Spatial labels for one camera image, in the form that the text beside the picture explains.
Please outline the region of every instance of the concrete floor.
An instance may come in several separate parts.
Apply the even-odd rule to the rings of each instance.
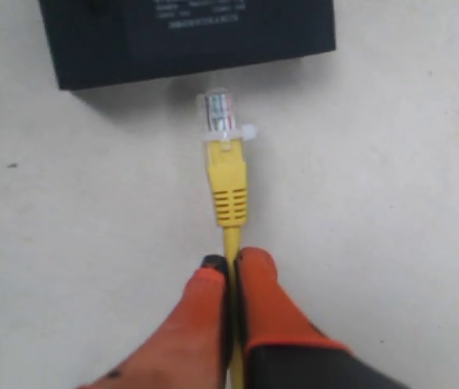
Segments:
[[[72,95],[36,0],[0,0],[0,389],[103,374],[221,251],[194,97],[247,146],[248,245],[318,326],[415,388],[459,388],[459,2],[337,0],[339,51]]]

